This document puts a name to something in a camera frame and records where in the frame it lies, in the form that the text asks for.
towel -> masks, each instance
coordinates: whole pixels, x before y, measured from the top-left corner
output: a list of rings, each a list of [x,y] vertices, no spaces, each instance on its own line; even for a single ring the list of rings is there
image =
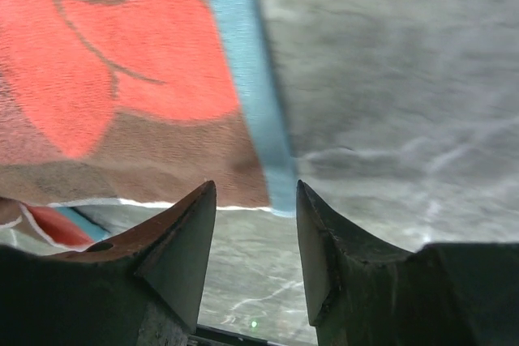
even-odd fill
[[[82,250],[57,207],[294,213],[257,0],[0,0],[0,228]]]

gray surface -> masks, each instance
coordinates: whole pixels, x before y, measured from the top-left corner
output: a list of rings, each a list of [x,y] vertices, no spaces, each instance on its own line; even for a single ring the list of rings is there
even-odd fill
[[[262,0],[302,178],[409,250],[517,240],[518,3]],[[118,231],[155,212],[131,213],[101,218]],[[315,342],[294,220],[219,213],[200,320]]]

